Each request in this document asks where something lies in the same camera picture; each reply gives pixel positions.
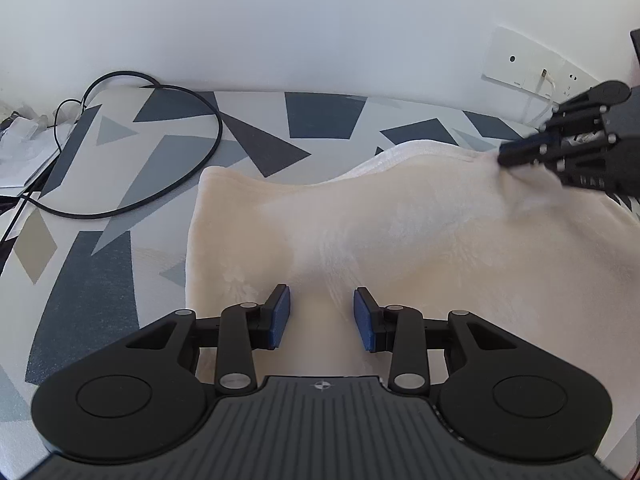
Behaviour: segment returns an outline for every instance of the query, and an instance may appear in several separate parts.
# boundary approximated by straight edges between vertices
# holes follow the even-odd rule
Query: cream blanket
[[[389,355],[365,352],[353,320],[366,286],[425,317],[472,311],[593,374],[614,406],[601,457],[640,412],[640,225],[544,168],[507,172],[495,153],[417,140],[312,186],[205,170],[188,308],[217,316],[277,283],[291,315],[280,348],[254,352],[258,376],[386,379]]]

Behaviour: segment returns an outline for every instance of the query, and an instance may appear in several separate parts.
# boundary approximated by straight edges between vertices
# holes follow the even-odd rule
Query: geometric patterned bedsheet
[[[413,102],[336,94],[201,92],[225,123],[210,165],[312,184],[380,151],[434,139],[477,151],[532,128]],[[40,196],[91,213],[149,196],[212,147],[216,118],[171,90],[99,93],[76,124]],[[78,221],[34,211],[0,275],[0,471],[18,478],[45,455],[30,421],[48,375],[184,307],[187,232],[198,175],[116,218]]]

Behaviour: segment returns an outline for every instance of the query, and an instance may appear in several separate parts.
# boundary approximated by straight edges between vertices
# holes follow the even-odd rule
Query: ribbed black surface
[[[612,480],[592,457],[522,466],[459,442],[427,402],[377,378],[269,378],[222,400],[188,442],[145,462],[93,466],[59,456],[30,480]]]

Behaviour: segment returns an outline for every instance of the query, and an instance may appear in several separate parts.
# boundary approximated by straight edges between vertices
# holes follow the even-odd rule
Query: black device
[[[631,32],[640,60],[640,29]],[[564,186],[640,196],[640,87],[605,81],[554,108],[539,132],[500,146],[510,168],[544,164]]]
[[[264,304],[191,310],[153,322],[60,370],[36,391],[33,422],[51,451],[29,480],[611,480],[593,457],[611,401],[592,376],[463,310],[423,319],[353,313],[365,351],[392,352],[377,376],[266,377],[252,349],[276,348],[290,311]],[[194,376],[216,347],[214,384]],[[431,384],[427,350],[449,378]]]

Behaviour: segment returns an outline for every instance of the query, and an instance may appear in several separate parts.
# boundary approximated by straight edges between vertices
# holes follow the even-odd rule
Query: wall socket
[[[504,27],[494,30],[483,75],[551,99],[552,86],[542,77],[546,70],[556,83],[554,101],[564,102],[598,81],[556,52]]]

